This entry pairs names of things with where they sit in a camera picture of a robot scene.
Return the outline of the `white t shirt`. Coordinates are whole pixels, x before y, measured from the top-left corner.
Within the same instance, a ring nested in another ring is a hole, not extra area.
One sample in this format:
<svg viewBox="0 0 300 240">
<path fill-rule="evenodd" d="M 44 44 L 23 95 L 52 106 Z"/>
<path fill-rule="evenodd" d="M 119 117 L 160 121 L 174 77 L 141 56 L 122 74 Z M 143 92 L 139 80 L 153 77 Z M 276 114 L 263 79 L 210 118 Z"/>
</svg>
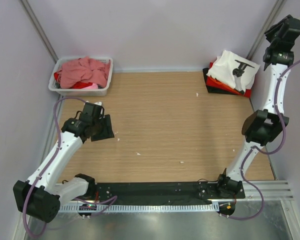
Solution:
<svg viewBox="0 0 300 240">
<path fill-rule="evenodd" d="M 260 65 L 229 50 L 216 58 L 207 76 L 220 86 L 245 95 L 251 90 Z"/>
</svg>

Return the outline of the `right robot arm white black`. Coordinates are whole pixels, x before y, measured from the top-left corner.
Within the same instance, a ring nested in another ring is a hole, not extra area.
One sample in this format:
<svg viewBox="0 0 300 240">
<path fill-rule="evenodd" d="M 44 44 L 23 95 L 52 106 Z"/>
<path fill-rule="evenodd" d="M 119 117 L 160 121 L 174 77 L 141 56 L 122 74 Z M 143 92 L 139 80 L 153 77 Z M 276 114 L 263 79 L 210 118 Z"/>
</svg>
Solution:
<svg viewBox="0 0 300 240">
<path fill-rule="evenodd" d="M 263 147 L 279 134 L 286 137 L 289 118 L 284 115 L 284 94 L 291 68 L 300 63 L 294 61 L 292 51 L 300 36 L 300 18 L 287 15 L 265 33 L 269 42 L 263 55 L 265 79 L 269 86 L 265 90 L 264 103 L 243 123 L 242 148 L 231 165 L 219 175 L 215 192 L 221 198 L 237 197 L 244 191 L 245 174 Z"/>
</svg>

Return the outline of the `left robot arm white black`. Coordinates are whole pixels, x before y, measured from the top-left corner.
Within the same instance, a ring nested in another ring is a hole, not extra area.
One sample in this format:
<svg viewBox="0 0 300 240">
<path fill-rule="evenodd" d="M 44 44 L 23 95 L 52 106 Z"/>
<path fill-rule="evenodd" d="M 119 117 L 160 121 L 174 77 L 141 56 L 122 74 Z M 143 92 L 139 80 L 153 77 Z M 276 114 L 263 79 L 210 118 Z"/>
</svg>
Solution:
<svg viewBox="0 0 300 240">
<path fill-rule="evenodd" d="M 56 185 L 61 173 L 86 140 L 113 138 L 111 117 L 105 114 L 101 102 L 85 102 L 74 118 L 64 122 L 58 140 L 38 169 L 26 181 L 13 186 L 17 209 L 26 215 L 50 223 L 61 206 L 81 198 L 91 200 L 96 195 L 95 179 L 78 173 L 62 185 Z"/>
</svg>

